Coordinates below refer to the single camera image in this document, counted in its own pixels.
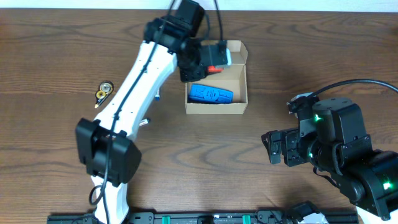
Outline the blue plastic staple remover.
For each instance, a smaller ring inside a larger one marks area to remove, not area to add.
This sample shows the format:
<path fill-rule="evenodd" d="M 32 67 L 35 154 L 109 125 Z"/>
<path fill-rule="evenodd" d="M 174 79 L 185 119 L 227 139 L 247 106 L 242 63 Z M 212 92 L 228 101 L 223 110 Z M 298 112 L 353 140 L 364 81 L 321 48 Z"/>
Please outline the blue plastic staple remover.
<path fill-rule="evenodd" d="M 202 103 L 230 104 L 233 102 L 233 92 L 212 86 L 192 84 L 188 98 Z"/>

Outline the brown cardboard box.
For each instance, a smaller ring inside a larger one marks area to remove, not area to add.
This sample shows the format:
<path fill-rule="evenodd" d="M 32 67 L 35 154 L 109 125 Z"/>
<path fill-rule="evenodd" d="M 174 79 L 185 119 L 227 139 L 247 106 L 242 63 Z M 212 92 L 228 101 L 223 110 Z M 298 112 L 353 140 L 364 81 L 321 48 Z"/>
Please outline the brown cardboard box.
<path fill-rule="evenodd" d="M 193 101 L 189 98 L 191 83 L 185 84 L 186 114 L 243 114 L 248 105 L 248 88 L 246 77 L 246 61 L 248 51 L 240 40 L 227 41 L 227 48 L 231 52 L 232 65 L 222 72 L 208 75 L 197 81 L 198 85 L 205 85 L 233 92 L 230 104 L 209 104 Z"/>

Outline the black whiteboard marker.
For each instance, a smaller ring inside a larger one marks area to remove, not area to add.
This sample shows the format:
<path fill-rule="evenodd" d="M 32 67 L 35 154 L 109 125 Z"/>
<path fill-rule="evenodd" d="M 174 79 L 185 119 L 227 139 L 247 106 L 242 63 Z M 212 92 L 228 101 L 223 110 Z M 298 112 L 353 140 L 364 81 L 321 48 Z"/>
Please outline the black whiteboard marker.
<path fill-rule="evenodd" d="M 140 123 L 139 126 L 145 126 L 150 123 L 150 118 L 144 118 Z"/>

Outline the correction tape dispenser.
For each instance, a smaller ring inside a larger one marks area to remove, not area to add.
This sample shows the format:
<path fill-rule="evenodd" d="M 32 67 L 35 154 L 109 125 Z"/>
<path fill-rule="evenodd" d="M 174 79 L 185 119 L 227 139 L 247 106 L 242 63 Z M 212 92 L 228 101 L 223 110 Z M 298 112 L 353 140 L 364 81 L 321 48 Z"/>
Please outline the correction tape dispenser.
<path fill-rule="evenodd" d="M 106 101 L 108 96 L 112 94 L 113 90 L 114 90 L 114 85 L 111 81 L 103 81 L 102 83 L 100 83 L 98 90 L 95 93 L 96 97 L 95 108 L 101 106 Z"/>

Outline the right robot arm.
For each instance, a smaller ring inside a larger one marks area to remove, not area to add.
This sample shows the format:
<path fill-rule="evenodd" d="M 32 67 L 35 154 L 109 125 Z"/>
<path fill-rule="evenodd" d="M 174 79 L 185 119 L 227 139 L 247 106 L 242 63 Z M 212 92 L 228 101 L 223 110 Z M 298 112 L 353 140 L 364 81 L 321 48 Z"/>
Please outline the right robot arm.
<path fill-rule="evenodd" d="M 353 205 L 392 219 L 397 211 L 397 153 L 373 149 L 361 108 L 348 98 L 302 96 L 288 104 L 296 128 L 269 131 L 261 140 L 271 164 L 310 163 Z"/>

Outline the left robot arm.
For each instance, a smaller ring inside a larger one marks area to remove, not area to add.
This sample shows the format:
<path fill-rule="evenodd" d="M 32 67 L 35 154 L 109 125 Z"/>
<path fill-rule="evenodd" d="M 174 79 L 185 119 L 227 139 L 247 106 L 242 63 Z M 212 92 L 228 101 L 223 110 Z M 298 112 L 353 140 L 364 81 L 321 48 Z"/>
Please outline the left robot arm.
<path fill-rule="evenodd" d="M 188 57 L 196 49 L 191 39 L 205 15 L 195 1 L 182 1 L 175 15 L 148 23 L 144 39 L 127 77 L 109 104 L 75 129 L 78 157 L 91 176 L 89 199 L 98 223 L 122 223 L 129 212 L 127 184 L 141 161 L 134 141 L 139 124 L 157 90 L 177 69 L 178 54 Z"/>

